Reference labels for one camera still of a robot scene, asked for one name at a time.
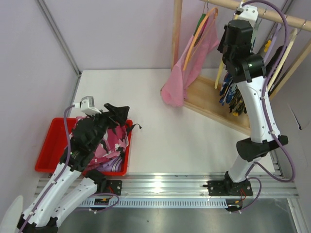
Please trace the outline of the pink camouflage trousers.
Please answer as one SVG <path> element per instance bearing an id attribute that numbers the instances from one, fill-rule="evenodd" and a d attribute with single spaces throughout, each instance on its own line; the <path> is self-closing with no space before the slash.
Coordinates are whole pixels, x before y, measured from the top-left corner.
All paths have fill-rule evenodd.
<path id="1" fill-rule="evenodd" d="M 104 141 L 108 143 L 108 153 L 98 146 L 94 153 L 94 158 L 89 162 L 85 171 L 96 169 L 103 163 L 106 163 L 116 157 L 122 158 L 121 166 L 125 164 L 126 150 L 129 148 L 130 144 L 129 137 L 135 126 L 141 127 L 139 124 L 133 124 L 127 120 L 124 126 L 117 126 L 113 129 L 109 129 L 104 136 Z"/>

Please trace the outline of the yellow hanger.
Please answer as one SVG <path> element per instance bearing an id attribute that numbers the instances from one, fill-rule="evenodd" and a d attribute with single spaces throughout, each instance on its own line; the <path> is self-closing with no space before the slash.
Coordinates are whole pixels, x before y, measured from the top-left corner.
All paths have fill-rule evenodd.
<path id="1" fill-rule="evenodd" d="M 220 60 L 219 67 L 218 67 L 218 72 L 217 72 L 216 80 L 215 80 L 215 84 L 214 84 L 214 89 L 218 88 L 218 83 L 219 83 L 220 76 L 221 76 L 222 71 L 223 71 L 223 67 L 224 67 L 224 64 L 223 64 L 222 60 Z"/>

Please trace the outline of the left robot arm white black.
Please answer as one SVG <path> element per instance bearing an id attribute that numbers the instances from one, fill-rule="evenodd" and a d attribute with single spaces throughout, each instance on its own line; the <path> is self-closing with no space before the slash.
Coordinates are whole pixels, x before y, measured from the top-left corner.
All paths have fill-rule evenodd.
<path id="1" fill-rule="evenodd" d="M 68 195 L 65 192 L 95 156 L 107 130 L 126 124 L 129 106 L 104 104 L 107 111 L 92 110 L 66 131 L 67 147 L 56 169 L 35 201 L 25 209 L 17 228 L 21 233 L 55 233 L 62 221 L 88 197 L 104 195 L 106 176 L 93 169 Z"/>

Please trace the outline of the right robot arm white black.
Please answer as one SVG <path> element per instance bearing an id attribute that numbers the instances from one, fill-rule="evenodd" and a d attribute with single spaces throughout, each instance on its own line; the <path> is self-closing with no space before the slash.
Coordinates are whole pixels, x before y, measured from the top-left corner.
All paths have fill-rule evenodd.
<path id="1" fill-rule="evenodd" d="M 251 51 L 253 27 L 246 20 L 234 19 L 225 26 L 218 51 L 223 55 L 225 68 L 233 77 L 245 103 L 251 136 L 238 141 L 238 158 L 225 173 L 224 190 L 228 196 L 237 195 L 248 186 L 247 172 L 270 151 L 288 143 L 280 134 L 264 87 L 265 65 L 259 54 Z"/>

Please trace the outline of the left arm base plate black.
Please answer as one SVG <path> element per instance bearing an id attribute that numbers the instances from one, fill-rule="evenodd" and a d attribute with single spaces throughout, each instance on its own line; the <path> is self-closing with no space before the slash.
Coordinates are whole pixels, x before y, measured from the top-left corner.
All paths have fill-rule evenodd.
<path id="1" fill-rule="evenodd" d="M 122 181 L 121 180 L 108 180 L 106 182 L 105 193 L 113 193 L 118 196 L 121 195 Z"/>

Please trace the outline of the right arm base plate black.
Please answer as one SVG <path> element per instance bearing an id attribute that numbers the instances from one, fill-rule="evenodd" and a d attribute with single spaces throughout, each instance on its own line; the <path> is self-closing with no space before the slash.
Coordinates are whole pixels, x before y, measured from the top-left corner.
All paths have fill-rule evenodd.
<path id="1" fill-rule="evenodd" d="M 203 187 L 207 188 L 208 194 L 210 196 L 253 196 L 251 183 L 248 180 L 240 183 L 232 183 L 225 180 L 213 180 L 207 181 L 207 183 L 204 184 Z"/>

